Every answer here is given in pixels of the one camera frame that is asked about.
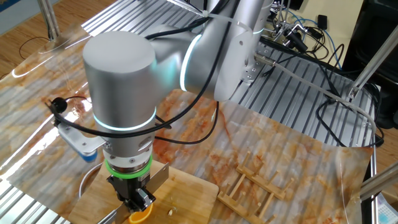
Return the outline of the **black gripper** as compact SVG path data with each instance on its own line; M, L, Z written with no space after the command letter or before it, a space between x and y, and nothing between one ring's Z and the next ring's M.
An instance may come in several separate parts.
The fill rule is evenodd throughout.
M122 179L111 175L107 178L107 181L118 193L117 197L121 202L118 212L135 212L135 205L131 200L137 200L136 203L139 207L139 211L143 212L156 200L155 196L150 193L146 187L147 183L150 181L150 175L148 173L133 179Z

